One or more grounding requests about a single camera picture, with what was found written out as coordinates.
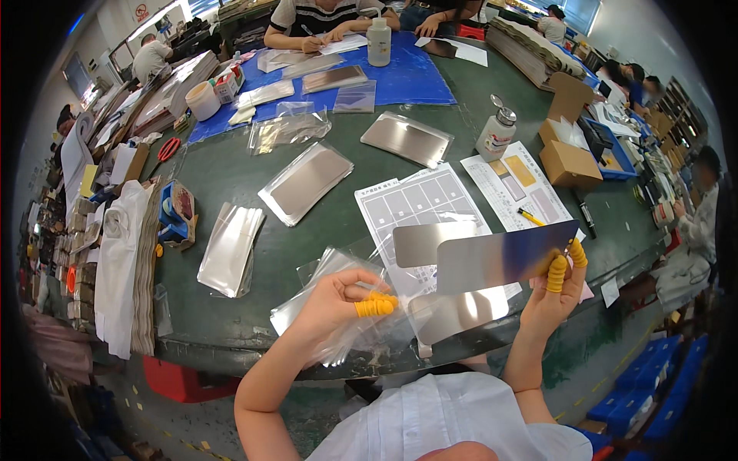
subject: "hand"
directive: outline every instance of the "hand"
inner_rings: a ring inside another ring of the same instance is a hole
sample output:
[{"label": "hand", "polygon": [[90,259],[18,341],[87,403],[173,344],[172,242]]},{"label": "hand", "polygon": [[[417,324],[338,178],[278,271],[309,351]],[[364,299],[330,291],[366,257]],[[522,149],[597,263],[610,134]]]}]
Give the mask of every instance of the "hand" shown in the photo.
[{"label": "hand", "polygon": [[303,53],[315,53],[323,45],[323,41],[318,37],[303,38]]},{"label": "hand", "polygon": [[441,21],[435,16],[428,16],[423,24],[415,28],[415,35],[418,37],[435,37],[435,32],[438,30],[438,25]]},{"label": "hand", "polygon": [[338,24],[335,29],[328,32],[323,36],[323,44],[327,45],[332,41],[343,40],[343,34],[351,31],[351,21],[342,22]]},{"label": "hand", "polygon": [[566,272],[561,293],[553,293],[546,289],[548,276],[536,277],[531,281],[531,294],[528,303],[520,314],[520,330],[528,330],[535,337],[543,341],[559,327],[582,296],[584,276],[587,275],[587,266],[571,268],[565,260]]},{"label": "hand", "polygon": [[676,216],[677,219],[686,214],[686,211],[684,210],[684,204],[681,200],[677,200],[676,202],[674,202],[674,206],[672,208],[674,209],[674,216]]},{"label": "hand", "polygon": [[322,341],[346,320],[358,318],[354,302],[366,299],[369,290],[356,285],[357,282],[377,285],[382,291],[390,289],[379,276],[364,269],[326,275],[318,280],[288,330],[299,332],[302,337]]}]

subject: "blue cutting mat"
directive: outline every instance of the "blue cutting mat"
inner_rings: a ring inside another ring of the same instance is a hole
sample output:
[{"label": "blue cutting mat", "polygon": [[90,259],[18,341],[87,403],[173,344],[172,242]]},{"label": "blue cutting mat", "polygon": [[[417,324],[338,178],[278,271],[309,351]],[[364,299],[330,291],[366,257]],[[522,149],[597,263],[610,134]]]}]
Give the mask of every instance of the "blue cutting mat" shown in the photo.
[{"label": "blue cutting mat", "polygon": [[[376,80],[375,105],[386,104],[456,104],[456,99],[444,78],[436,69],[430,56],[415,46],[417,37],[412,32],[393,32],[391,61],[385,67],[370,66],[367,61],[366,46],[356,51],[342,53],[346,62],[336,67],[359,64],[369,80]],[[251,91],[282,79],[282,69],[268,74],[257,68],[257,56],[241,65],[246,82],[241,92]],[[302,78],[293,79],[294,95],[257,106],[254,122],[274,118],[277,103],[282,101],[313,101],[317,110],[323,106],[333,109],[338,89],[319,91],[302,95]],[[245,124],[231,126],[228,119],[235,114],[232,104],[223,104],[218,112],[204,122],[197,122],[190,135],[189,143],[198,142]]]}]

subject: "white cloth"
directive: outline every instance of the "white cloth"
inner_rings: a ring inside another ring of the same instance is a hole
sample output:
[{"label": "white cloth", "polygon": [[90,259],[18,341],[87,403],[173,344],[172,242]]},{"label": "white cloth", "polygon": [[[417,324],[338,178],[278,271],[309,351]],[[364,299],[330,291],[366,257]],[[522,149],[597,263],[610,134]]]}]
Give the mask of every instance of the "white cloth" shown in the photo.
[{"label": "white cloth", "polygon": [[67,221],[72,216],[72,205],[80,196],[85,166],[94,163],[87,148],[87,141],[92,135],[93,122],[94,119],[89,112],[80,114],[61,145],[61,172],[64,176],[64,190],[66,191]]},{"label": "white cloth", "polygon": [[557,18],[544,16],[539,21],[538,30],[543,33],[551,43],[564,46],[564,35],[566,35],[566,25]]},{"label": "white cloth", "polygon": [[160,70],[169,66],[164,60],[172,49],[158,40],[150,41],[142,46],[134,58],[133,73],[142,85],[148,79],[159,73]]},{"label": "white cloth", "polygon": [[480,372],[425,375],[389,389],[336,426],[308,460],[415,461],[463,441],[501,460],[589,461],[589,440],[567,426],[525,424],[512,389]]},{"label": "white cloth", "polygon": [[683,242],[666,257],[663,267],[651,271],[664,312],[672,312],[708,287],[710,264],[715,262],[717,184],[707,192],[694,217],[679,219]]},{"label": "white cloth", "polygon": [[131,357],[138,240],[153,189],[145,190],[138,181],[126,182],[103,219],[95,277],[95,330],[108,343],[108,352],[125,360]]}]

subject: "striped shirt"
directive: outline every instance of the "striped shirt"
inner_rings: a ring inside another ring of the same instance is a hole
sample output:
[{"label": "striped shirt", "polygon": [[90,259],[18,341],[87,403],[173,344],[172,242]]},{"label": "striped shirt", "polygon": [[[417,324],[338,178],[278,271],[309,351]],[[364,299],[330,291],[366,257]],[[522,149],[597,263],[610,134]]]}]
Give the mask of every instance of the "striped shirt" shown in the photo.
[{"label": "striped shirt", "polygon": [[358,19],[360,10],[387,7],[379,0],[341,0],[332,11],[315,4],[315,0],[281,0],[272,14],[270,25],[289,37],[307,37],[330,32],[339,24]]}]

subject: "work table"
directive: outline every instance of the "work table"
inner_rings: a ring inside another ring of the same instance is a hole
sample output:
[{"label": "work table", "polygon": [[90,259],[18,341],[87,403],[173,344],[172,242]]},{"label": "work table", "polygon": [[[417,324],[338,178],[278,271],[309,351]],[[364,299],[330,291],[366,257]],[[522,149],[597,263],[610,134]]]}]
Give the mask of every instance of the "work table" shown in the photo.
[{"label": "work table", "polygon": [[[483,42],[470,41],[486,47]],[[374,114],[330,114],[332,129],[325,139],[355,164],[354,171],[323,197],[293,228],[277,219],[257,192],[310,142],[281,146],[273,152],[249,156],[246,151],[249,129],[213,136],[184,147],[192,126],[182,134],[169,130],[152,147],[142,178],[156,164],[156,152],[172,136],[183,139],[183,147],[158,174],[177,178],[196,198],[199,221],[196,243],[184,252],[165,247],[157,260],[155,283],[168,291],[174,333],[156,341],[156,356],[176,364],[243,375],[277,338],[269,322],[269,311],[301,288],[296,268],[316,260],[326,246],[342,248],[370,241],[369,231],[356,205],[354,191],[392,178],[404,178],[421,169],[398,156],[364,145],[360,136],[384,111],[393,111],[446,131],[455,136],[449,162],[474,199],[490,229],[504,232],[492,208],[459,161],[477,155],[474,145],[480,129],[492,115],[490,94],[502,97],[518,116],[514,140],[521,141],[540,165],[543,143],[537,131],[553,98],[540,91],[509,61],[494,50],[488,51],[489,67],[461,59],[432,56],[435,65],[458,101],[457,105],[387,105]],[[638,203],[629,181],[606,181],[585,200],[597,226],[592,239],[570,190],[556,187],[564,205],[582,221],[587,234],[583,242],[589,267],[587,283],[595,293],[579,305],[573,316],[587,309],[602,309],[602,283],[617,277],[622,286],[663,254],[664,231],[654,225],[650,209]],[[214,297],[210,288],[197,282],[200,265],[215,218],[223,202],[244,207],[260,207],[266,220],[255,240],[254,271],[250,292],[238,299]],[[518,328],[520,311],[531,292],[509,300],[510,315],[490,324],[455,335],[433,346],[429,359],[417,356],[417,344],[387,343],[379,352],[352,351],[347,361],[335,368],[312,367],[302,379],[359,378],[419,370],[475,356],[510,344]]]}]

